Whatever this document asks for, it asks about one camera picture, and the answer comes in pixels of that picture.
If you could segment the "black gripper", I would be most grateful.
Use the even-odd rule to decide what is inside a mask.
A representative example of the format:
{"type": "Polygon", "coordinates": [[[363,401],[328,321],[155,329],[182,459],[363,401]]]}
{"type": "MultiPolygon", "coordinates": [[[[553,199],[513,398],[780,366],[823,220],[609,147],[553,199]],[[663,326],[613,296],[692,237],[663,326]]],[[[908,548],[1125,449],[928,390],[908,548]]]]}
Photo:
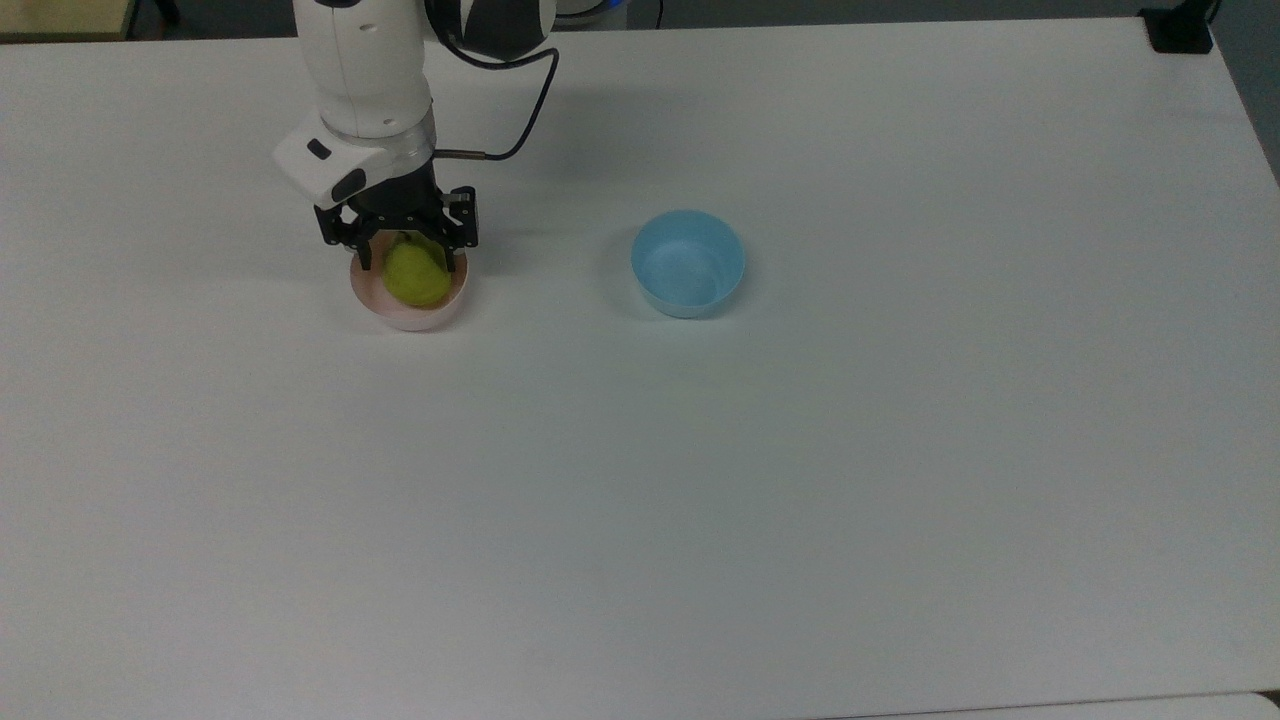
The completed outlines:
{"type": "Polygon", "coordinates": [[[376,233],[415,232],[439,245],[445,270],[454,273],[466,249],[477,247],[477,195],[472,186],[440,191],[433,172],[415,172],[365,188],[346,205],[314,208],[323,241],[355,252],[360,269],[372,269],[372,238],[376,233]],[[353,220],[343,211],[352,210],[353,220]]]}

